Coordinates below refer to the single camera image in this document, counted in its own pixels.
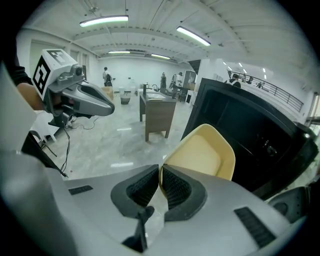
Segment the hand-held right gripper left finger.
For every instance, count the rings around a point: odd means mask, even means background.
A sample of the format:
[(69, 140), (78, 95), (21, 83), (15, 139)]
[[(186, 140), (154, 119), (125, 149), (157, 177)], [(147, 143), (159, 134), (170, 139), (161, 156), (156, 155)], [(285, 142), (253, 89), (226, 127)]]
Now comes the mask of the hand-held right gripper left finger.
[(144, 165), (120, 173), (121, 180), (110, 192), (110, 198), (119, 212), (128, 218), (137, 218), (150, 203), (159, 186), (159, 166)]

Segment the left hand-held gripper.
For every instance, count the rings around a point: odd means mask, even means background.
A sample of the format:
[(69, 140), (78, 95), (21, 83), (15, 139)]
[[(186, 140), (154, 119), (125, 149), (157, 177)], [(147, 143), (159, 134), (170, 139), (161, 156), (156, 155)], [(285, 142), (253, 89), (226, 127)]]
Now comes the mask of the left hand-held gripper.
[(43, 109), (52, 114), (48, 123), (65, 127), (73, 117), (105, 117), (115, 105), (98, 86), (85, 80), (83, 66), (62, 49), (43, 49), (31, 79)]

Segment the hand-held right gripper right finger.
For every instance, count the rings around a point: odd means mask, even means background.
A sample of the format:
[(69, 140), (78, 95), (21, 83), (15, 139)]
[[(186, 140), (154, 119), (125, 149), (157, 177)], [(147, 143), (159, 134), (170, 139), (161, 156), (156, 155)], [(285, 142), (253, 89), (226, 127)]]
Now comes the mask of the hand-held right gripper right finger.
[(166, 222), (187, 221), (205, 204), (207, 190), (203, 184), (183, 173), (177, 166), (162, 166), (161, 190), (164, 193), (168, 211), (164, 214)]

